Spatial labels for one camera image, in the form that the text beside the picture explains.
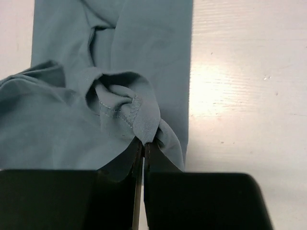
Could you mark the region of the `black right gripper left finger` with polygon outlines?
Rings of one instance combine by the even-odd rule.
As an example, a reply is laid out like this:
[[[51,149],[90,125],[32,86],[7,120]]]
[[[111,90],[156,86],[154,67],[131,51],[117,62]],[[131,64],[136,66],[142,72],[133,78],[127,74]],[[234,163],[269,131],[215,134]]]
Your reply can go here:
[[[98,170],[3,170],[3,230],[136,230],[142,144],[133,139]]]

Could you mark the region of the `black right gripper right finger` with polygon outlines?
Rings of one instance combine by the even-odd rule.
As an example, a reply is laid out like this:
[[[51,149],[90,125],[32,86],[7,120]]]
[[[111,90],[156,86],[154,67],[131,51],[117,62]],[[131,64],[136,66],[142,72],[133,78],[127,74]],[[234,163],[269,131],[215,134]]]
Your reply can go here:
[[[144,203],[151,230],[270,230],[256,180],[246,173],[182,172],[149,143]]]

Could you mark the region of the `teal blue t-shirt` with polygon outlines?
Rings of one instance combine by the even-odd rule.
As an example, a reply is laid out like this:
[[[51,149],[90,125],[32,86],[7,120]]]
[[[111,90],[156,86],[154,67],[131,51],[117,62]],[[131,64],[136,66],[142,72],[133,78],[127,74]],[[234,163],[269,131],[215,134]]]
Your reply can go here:
[[[97,170],[137,139],[183,170],[190,0],[37,0],[31,67],[0,82],[2,169]]]

